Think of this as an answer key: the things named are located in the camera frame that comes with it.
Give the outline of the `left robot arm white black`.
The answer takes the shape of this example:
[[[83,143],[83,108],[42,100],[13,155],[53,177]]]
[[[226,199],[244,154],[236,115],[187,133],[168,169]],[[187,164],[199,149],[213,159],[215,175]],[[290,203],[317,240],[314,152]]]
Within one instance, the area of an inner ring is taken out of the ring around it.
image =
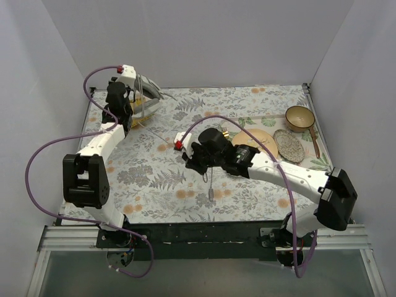
[[[111,230],[110,240],[120,248],[131,242],[132,233],[123,227],[126,217],[110,199],[105,163],[131,129],[129,93],[130,88],[122,82],[109,84],[101,134],[76,154],[66,155],[62,161],[64,200],[83,208],[102,228]]]

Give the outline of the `white grey gaming headphones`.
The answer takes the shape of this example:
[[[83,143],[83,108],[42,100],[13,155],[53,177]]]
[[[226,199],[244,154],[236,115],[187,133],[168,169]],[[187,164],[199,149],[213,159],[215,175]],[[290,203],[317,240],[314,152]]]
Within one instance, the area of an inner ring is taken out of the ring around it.
[[[174,96],[163,91],[154,81],[142,74],[137,74],[134,83],[134,98],[132,101],[134,101],[136,97],[140,97],[141,100],[143,100],[143,97],[147,97],[149,99],[157,98],[159,99],[160,107],[161,101],[164,100],[165,97],[170,97],[173,100],[176,100]]]

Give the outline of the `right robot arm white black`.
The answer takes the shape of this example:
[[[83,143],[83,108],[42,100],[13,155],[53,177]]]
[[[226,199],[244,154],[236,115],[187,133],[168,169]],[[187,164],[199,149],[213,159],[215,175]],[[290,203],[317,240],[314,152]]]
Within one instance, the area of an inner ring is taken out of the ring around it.
[[[192,141],[190,133],[181,133],[174,144],[183,151],[186,168],[201,175],[209,168],[220,167],[232,176],[288,187],[312,201],[312,205],[296,214],[288,214],[280,229],[272,232],[270,237],[277,246],[294,246],[321,228],[335,231],[347,228],[357,193],[342,169],[316,171],[273,161],[258,148],[232,144],[215,128],[201,132],[197,142]]]

